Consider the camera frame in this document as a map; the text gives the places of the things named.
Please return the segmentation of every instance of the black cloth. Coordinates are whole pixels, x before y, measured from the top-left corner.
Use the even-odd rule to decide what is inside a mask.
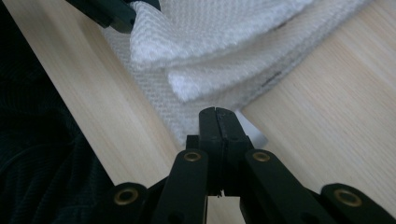
[[[0,223],[84,223],[113,187],[3,2]]]

